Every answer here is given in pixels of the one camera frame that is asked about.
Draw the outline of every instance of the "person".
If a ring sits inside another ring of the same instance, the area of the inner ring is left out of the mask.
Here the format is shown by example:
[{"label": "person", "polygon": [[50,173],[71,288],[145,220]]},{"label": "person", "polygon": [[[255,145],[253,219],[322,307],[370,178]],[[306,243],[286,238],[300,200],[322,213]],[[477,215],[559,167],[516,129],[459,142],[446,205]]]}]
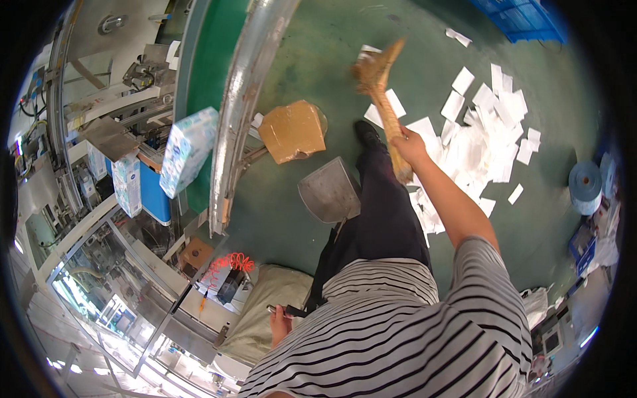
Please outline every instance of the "person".
[{"label": "person", "polygon": [[422,138],[394,138],[455,248],[438,300],[409,194],[374,127],[354,125],[361,214],[332,231],[312,311],[294,330],[281,305],[272,350],[239,397],[516,397],[531,367],[531,334],[482,210],[429,158]]}]

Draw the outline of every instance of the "blue plastic crate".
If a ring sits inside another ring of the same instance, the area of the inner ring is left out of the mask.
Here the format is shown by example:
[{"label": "blue plastic crate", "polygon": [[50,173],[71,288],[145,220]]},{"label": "blue plastic crate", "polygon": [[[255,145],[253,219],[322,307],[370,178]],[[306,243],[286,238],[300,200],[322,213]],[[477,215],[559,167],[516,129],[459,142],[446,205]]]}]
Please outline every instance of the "blue plastic crate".
[{"label": "blue plastic crate", "polygon": [[566,42],[566,25],[548,0],[470,0],[515,43],[518,40]]}]

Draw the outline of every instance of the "wooden broom handle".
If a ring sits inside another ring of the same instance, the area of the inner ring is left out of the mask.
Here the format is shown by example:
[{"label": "wooden broom handle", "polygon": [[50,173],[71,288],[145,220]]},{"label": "wooden broom handle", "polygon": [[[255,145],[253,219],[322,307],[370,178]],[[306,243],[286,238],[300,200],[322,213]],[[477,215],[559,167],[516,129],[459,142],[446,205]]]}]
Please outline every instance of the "wooden broom handle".
[{"label": "wooden broom handle", "polygon": [[413,179],[412,167],[406,160],[403,159],[402,156],[400,156],[398,149],[391,144],[394,137],[403,137],[398,117],[396,117],[394,109],[387,99],[387,95],[380,89],[380,87],[370,89],[369,96],[371,97],[371,101],[378,108],[380,118],[383,120],[385,136],[387,137],[387,148],[389,149],[389,157],[392,160],[394,175],[399,183],[406,184]]}]

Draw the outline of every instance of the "dark pants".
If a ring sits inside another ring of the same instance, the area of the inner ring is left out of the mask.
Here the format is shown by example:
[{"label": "dark pants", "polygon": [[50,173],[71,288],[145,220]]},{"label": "dark pants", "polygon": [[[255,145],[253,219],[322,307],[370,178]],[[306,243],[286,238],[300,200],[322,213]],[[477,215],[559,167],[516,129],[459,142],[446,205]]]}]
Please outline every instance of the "dark pants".
[{"label": "dark pants", "polygon": [[361,176],[361,214],[337,225],[318,261],[307,302],[308,311],[322,304],[323,284],[357,259],[399,257],[415,259],[431,270],[429,250],[407,189],[394,176],[384,146],[368,148],[359,156],[356,168]]}]

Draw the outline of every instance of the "paper roll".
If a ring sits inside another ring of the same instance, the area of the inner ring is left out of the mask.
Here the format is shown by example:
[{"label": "paper roll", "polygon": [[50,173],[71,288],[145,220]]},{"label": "paper roll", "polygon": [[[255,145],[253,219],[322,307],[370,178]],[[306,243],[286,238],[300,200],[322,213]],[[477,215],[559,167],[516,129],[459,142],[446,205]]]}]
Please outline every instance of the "paper roll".
[{"label": "paper roll", "polygon": [[602,179],[599,167],[589,160],[579,162],[568,176],[571,203],[575,211],[590,216],[601,204]]}]

